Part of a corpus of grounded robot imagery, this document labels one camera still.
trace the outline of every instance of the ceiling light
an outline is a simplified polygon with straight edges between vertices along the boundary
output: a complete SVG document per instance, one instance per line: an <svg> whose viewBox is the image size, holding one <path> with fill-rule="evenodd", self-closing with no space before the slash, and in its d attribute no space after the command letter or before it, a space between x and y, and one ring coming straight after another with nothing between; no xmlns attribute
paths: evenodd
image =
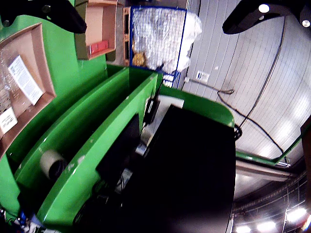
<svg viewBox="0 0 311 233"><path fill-rule="evenodd" d="M302 26L304 26L305 28L310 26L310 21L309 20L303 20L302 21Z"/></svg>
<svg viewBox="0 0 311 233"><path fill-rule="evenodd" d="M307 221L305 222L305 224L302 227L302 230L306 231L309 228L310 223L311 223L311 215L309 215Z"/></svg>
<svg viewBox="0 0 311 233"><path fill-rule="evenodd" d="M258 10L262 13L267 13L270 10L270 7L267 4L262 4L258 7Z"/></svg>
<svg viewBox="0 0 311 233"><path fill-rule="evenodd" d="M275 227L276 227L276 224L272 221L264 222L264 223L257 225L257 229L260 232L269 232L269 231L273 230Z"/></svg>
<svg viewBox="0 0 311 233"><path fill-rule="evenodd" d="M248 226L237 227L237 233L250 233L251 229Z"/></svg>
<svg viewBox="0 0 311 233"><path fill-rule="evenodd" d="M290 222L295 222L301 217L303 217L306 214L306 212L307 211L302 208L291 211L290 213L287 214L287 220L289 220Z"/></svg>

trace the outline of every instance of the white paper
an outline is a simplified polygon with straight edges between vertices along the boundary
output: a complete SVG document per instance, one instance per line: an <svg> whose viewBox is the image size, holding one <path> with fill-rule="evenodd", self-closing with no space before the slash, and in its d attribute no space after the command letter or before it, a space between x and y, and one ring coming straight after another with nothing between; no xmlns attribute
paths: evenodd
<svg viewBox="0 0 311 233"><path fill-rule="evenodd" d="M13 108L10 107L9 109L5 110L0 115L0 128L3 133L8 132L13 126L17 124L17 119L15 117Z"/></svg>
<svg viewBox="0 0 311 233"><path fill-rule="evenodd" d="M20 55L11 63L9 71L25 96L35 105L43 92L32 78Z"/></svg>

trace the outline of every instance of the cardboard shelf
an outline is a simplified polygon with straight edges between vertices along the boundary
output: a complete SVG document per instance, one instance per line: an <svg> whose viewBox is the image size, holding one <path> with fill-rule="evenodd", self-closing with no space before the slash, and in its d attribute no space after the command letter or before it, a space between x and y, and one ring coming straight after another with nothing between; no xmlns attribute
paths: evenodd
<svg viewBox="0 0 311 233"><path fill-rule="evenodd" d="M43 92L39 101L32 105L24 93L17 90L10 93L10 100L17 124L7 133L0 131L0 158L12 144L13 140L26 125L55 97L53 83L44 51L42 24L25 28L0 42L2 62L8 66L18 55L21 56L35 82Z"/></svg>
<svg viewBox="0 0 311 233"><path fill-rule="evenodd" d="M116 49L117 4L117 0L76 1L75 8L87 25L85 33L74 35L78 59L90 60ZM104 40L108 48L90 54L89 46Z"/></svg>

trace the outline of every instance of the tape roll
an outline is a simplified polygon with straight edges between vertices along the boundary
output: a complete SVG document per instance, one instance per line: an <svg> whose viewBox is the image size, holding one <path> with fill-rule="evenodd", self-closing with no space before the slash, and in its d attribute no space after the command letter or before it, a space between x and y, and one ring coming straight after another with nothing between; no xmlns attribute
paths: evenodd
<svg viewBox="0 0 311 233"><path fill-rule="evenodd" d="M67 166L66 160L56 151L47 150L40 159L43 173L52 181L56 181Z"/></svg>

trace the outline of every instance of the black mount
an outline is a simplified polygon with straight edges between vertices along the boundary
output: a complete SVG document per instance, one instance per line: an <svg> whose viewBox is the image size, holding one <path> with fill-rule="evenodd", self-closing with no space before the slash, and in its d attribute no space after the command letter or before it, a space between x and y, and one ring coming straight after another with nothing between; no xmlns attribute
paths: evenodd
<svg viewBox="0 0 311 233"><path fill-rule="evenodd" d="M259 6L269 6L267 13ZM300 25L311 22L311 0L242 0L223 24L225 34L237 34L271 18L294 15Z"/></svg>
<svg viewBox="0 0 311 233"><path fill-rule="evenodd" d="M86 23L68 0L4 0L0 4L4 27L13 24L20 15L48 20L72 33L85 33Z"/></svg>

